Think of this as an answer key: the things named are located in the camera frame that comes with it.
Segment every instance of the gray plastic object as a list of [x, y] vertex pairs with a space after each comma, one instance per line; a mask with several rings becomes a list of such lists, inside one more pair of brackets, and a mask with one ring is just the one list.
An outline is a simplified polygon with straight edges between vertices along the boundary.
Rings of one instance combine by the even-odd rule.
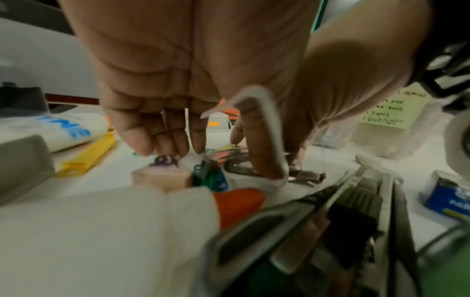
[[54, 174], [52, 157], [39, 135], [0, 143], [0, 206]]

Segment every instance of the blue box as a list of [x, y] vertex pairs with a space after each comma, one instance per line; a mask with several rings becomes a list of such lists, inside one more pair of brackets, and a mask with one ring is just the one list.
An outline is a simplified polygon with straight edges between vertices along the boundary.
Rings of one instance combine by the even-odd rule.
[[456, 174], [436, 170], [424, 192], [424, 206], [444, 215], [470, 219], [470, 182]]

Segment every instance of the wooden block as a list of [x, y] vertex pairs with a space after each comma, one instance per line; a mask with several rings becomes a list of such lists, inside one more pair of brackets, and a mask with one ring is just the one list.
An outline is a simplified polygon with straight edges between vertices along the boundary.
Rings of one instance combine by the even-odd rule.
[[173, 156], [159, 156], [153, 164], [132, 172], [132, 185], [153, 185], [164, 192], [192, 187], [192, 172]]

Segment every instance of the person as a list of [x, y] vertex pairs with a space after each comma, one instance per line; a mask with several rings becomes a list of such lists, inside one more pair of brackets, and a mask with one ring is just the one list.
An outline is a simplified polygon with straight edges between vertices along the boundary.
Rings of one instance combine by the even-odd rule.
[[[200, 114], [239, 89], [274, 95], [286, 151], [313, 128], [364, 112], [407, 85], [435, 22], [430, 0], [363, 0], [310, 34], [320, 0], [60, 0], [85, 46], [100, 104], [137, 153], [196, 153]], [[241, 104], [230, 141], [281, 176], [256, 106]]]

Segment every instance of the bottle cap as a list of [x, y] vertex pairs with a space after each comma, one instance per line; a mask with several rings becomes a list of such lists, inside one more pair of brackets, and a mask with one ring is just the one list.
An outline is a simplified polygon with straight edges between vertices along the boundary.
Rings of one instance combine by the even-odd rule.
[[240, 189], [213, 195], [219, 210], [221, 230], [254, 213], [264, 203], [263, 192], [256, 189]]

